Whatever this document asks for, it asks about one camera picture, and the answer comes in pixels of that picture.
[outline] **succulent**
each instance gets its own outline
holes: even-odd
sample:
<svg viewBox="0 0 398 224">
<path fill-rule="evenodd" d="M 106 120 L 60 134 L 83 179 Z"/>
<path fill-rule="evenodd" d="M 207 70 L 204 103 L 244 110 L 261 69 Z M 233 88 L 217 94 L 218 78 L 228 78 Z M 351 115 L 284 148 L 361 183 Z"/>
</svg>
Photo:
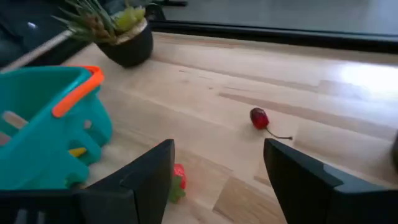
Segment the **succulent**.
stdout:
<svg viewBox="0 0 398 224">
<path fill-rule="evenodd" d="M 53 17 L 66 25 L 72 32 L 72 37 L 90 42 L 116 44 L 120 35 L 140 24 L 145 16 L 144 8 L 133 8 L 128 0 L 125 0 L 125 10 L 112 16 L 97 0 L 65 0 L 65 2 L 72 5 L 77 14 L 60 8 L 70 19 Z"/>
</svg>

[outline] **dark floor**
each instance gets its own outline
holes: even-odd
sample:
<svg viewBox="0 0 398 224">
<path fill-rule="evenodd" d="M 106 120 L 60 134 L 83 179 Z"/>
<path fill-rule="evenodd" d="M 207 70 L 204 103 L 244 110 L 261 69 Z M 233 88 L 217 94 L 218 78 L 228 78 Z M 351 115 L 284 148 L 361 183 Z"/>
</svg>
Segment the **dark floor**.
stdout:
<svg viewBox="0 0 398 224">
<path fill-rule="evenodd" d="M 167 19 L 398 35 L 398 0 L 188 0 Z"/>
</svg>

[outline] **teal plastic basket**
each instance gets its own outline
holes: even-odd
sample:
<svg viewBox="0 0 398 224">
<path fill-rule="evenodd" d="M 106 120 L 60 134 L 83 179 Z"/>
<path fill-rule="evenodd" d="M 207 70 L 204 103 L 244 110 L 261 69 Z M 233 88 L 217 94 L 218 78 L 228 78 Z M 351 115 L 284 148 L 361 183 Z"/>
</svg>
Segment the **teal plastic basket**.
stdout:
<svg viewBox="0 0 398 224">
<path fill-rule="evenodd" d="M 0 74 L 0 189 L 65 189 L 84 182 L 112 124 L 96 93 L 98 67 L 34 67 Z M 75 157 L 70 149 L 84 147 Z"/>
</svg>

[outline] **plant leaves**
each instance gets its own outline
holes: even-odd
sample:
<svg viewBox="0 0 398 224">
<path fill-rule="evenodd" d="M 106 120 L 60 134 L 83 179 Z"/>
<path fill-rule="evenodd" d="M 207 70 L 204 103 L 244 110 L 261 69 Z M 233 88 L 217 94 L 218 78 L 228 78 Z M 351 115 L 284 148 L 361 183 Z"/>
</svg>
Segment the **plant leaves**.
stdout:
<svg viewBox="0 0 398 224">
<path fill-rule="evenodd" d="M 74 14 L 72 12 L 68 12 L 68 11 L 62 9 L 61 7 L 59 9 L 63 13 L 65 13 L 67 16 L 69 16 L 74 22 L 78 23 L 81 26 L 87 27 L 86 22 L 85 22 L 85 20 L 84 20 L 84 18 L 82 16 L 76 15 L 76 14 Z"/>
<path fill-rule="evenodd" d="M 98 15 L 101 17 L 105 29 L 111 34 L 111 36 L 114 36 L 114 26 L 112 24 L 112 19 L 109 16 L 109 14 L 105 11 L 104 8 L 102 8 L 101 4 L 97 0 L 92 0 L 96 7 L 98 8 Z"/>
</svg>

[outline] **light wood surface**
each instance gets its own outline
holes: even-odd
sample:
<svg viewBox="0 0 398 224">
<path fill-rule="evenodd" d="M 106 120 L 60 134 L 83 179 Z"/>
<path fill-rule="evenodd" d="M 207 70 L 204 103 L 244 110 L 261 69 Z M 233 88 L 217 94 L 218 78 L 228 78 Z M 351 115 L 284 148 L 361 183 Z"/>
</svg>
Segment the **light wood surface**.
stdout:
<svg viewBox="0 0 398 224">
<path fill-rule="evenodd" d="M 99 65 L 114 124 L 87 184 L 166 138 L 187 196 L 164 223 L 285 223 L 262 160 L 260 106 L 282 141 L 332 166 L 398 187 L 389 148 L 398 128 L 398 57 L 156 33 L 144 64 L 124 69 L 90 45 L 65 64 Z"/>
</svg>

